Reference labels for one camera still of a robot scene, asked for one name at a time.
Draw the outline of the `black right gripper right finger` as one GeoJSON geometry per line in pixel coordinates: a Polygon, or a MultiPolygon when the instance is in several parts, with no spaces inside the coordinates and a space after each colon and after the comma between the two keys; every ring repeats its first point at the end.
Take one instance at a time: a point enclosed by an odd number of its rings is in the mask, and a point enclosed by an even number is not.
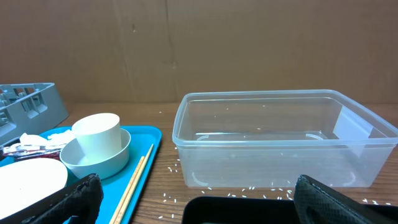
{"type": "Polygon", "coordinates": [[[307,175],[297,180],[294,205],[300,223],[397,223],[397,207],[358,203],[307,175]]]}

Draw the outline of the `grey bowl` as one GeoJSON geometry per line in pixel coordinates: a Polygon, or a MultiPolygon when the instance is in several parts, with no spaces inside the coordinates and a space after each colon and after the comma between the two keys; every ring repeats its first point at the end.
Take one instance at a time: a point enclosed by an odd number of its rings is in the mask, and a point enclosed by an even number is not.
{"type": "Polygon", "coordinates": [[[121,150],[114,156],[98,162],[90,161],[76,139],[70,141],[60,153],[60,160],[79,179],[88,174],[98,174],[107,179],[121,171],[129,161],[131,135],[123,128],[121,131],[121,150]]]}

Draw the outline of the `white napkin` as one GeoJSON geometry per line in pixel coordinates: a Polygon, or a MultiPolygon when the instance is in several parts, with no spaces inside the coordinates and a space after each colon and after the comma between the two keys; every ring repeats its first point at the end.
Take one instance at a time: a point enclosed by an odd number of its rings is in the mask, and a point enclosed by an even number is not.
{"type": "Polygon", "coordinates": [[[63,133],[51,134],[47,138],[43,138],[39,135],[24,133],[20,136],[19,141],[23,145],[32,146],[61,146],[68,144],[70,141],[75,139],[75,135],[71,130],[66,130],[63,133]]]}

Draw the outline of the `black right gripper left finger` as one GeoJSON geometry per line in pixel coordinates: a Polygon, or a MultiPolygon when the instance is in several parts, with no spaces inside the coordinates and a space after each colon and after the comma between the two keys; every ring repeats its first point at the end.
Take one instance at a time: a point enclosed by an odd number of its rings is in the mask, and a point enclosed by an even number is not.
{"type": "Polygon", "coordinates": [[[104,197],[98,174],[89,174],[72,185],[1,220],[4,223],[95,223],[104,197]]]}

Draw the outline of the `red snack wrapper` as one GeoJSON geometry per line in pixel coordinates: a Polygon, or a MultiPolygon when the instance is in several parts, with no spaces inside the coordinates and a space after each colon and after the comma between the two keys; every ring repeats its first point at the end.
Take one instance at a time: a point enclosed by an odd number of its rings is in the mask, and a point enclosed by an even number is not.
{"type": "Polygon", "coordinates": [[[1,147],[2,155],[5,157],[11,157],[15,161],[23,161],[40,157],[59,159],[61,150],[62,147],[58,146],[34,146],[19,143],[1,147]]]}

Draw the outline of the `white cup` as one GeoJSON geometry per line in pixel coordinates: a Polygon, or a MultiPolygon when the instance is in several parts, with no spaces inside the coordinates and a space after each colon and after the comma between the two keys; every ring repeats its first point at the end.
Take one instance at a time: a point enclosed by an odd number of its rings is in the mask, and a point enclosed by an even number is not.
{"type": "Polygon", "coordinates": [[[72,132],[90,161],[114,156],[121,146],[120,117],[114,113],[86,116],[72,126],[72,132]]]}

